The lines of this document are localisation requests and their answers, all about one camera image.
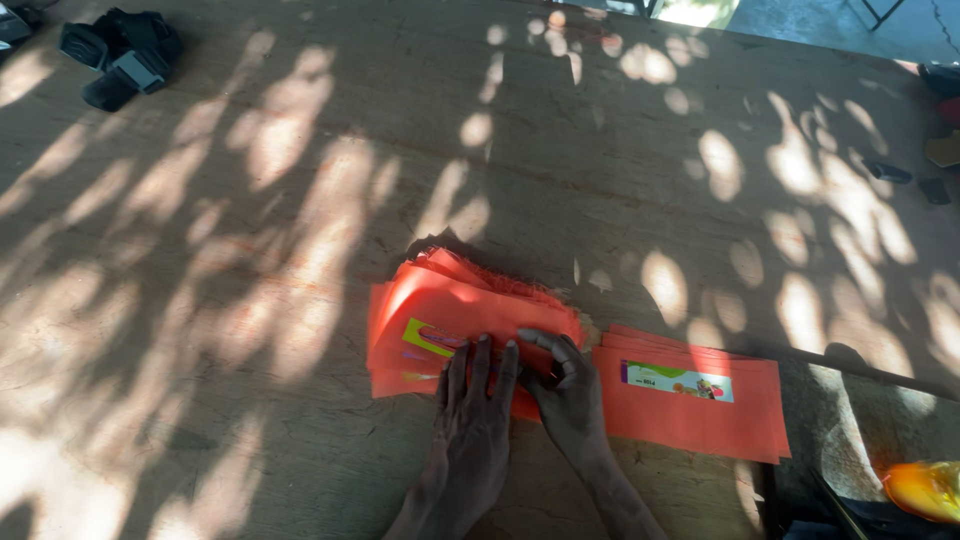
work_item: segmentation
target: left hand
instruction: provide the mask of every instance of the left hand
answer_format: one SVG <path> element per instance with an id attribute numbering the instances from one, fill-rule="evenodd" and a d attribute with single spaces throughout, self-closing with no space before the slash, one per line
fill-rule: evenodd
<path id="1" fill-rule="evenodd" d="M 468 387 L 469 349 L 469 343 L 457 349 L 440 375 L 433 447 L 401 512 L 420 522 L 417 537 L 464 537 L 493 507 L 507 481 L 518 349 L 513 340 L 507 343 L 492 396 L 487 392 L 490 337 L 477 341 Z"/>

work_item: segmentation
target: wooden table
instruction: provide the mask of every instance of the wooden table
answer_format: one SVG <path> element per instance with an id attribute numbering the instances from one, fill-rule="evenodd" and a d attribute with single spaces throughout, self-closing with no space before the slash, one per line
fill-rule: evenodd
<path id="1" fill-rule="evenodd" d="M 371 400 L 368 286 L 444 231 L 601 329 L 960 389 L 955 207 L 858 162 L 936 174 L 911 66 L 541 3 L 169 0 L 179 75 L 106 115 L 55 44 L 108 7 L 0 69 L 0 536 L 380 534 L 433 406 Z M 752 464 L 613 445 L 672 537 L 760 535 Z M 517 422 L 474 535 L 602 527 Z"/>

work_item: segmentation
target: black strap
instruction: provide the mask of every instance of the black strap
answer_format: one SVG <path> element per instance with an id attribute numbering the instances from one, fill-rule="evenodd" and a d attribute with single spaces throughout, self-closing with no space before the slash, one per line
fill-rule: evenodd
<path id="1" fill-rule="evenodd" d="M 131 89 L 150 94 L 163 87 L 183 53 L 183 44 L 160 13 L 112 8 L 92 25 L 64 25 L 60 50 L 106 72 L 84 89 L 84 99 L 98 109 L 113 111 L 130 99 Z"/>

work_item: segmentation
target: stack of orange fabric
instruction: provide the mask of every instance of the stack of orange fabric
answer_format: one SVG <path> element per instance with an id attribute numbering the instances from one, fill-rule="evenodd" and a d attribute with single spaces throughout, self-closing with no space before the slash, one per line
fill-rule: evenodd
<path id="1" fill-rule="evenodd" d="M 579 314 L 538 285 L 494 274 L 432 248 L 375 284 L 368 313 L 367 368 L 375 398 L 434 393 L 446 361 L 465 339 L 488 333 L 499 353 L 519 328 L 569 335 L 583 348 Z M 520 357 L 549 376 L 552 356 L 518 343 Z M 593 363 L 603 383 L 607 433 L 674 448 L 779 463 L 790 456 L 772 360 L 611 325 Z M 540 420 L 519 386 L 513 414 Z"/>
<path id="2" fill-rule="evenodd" d="M 790 457 L 773 360 L 611 325 L 593 364 L 610 435 L 765 463 Z"/>
<path id="3" fill-rule="evenodd" d="M 394 278 L 375 284 L 368 313 L 367 369 L 375 398 L 408 392 L 433 393 L 447 359 L 464 339 L 492 339 L 499 353 L 519 328 L 565 333 L 578 346 L 586 334 L 578 312 L 542 286 L 495 274 L 442 248 L 400 265 Z M 524 361 L 550 373 L 553 358 L 519 343 Z M 513 414 L 539 420 L 533 398 L 518 388 Z"/>

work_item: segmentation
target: gray buckle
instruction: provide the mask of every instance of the gray buckle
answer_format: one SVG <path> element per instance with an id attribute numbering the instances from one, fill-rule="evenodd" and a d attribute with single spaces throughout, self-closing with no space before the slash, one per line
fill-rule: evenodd
<path id="1" fill-rule="evenodd" d="M 136 51 L 128 51 L 127 54 L 113 62 L 113 67 L 123 70 L 136 84 L 137 89 L 143 93 L 150 93 L 150 90 L 163 85 L 164 79 L 154 73 L 140 58 Z"/>

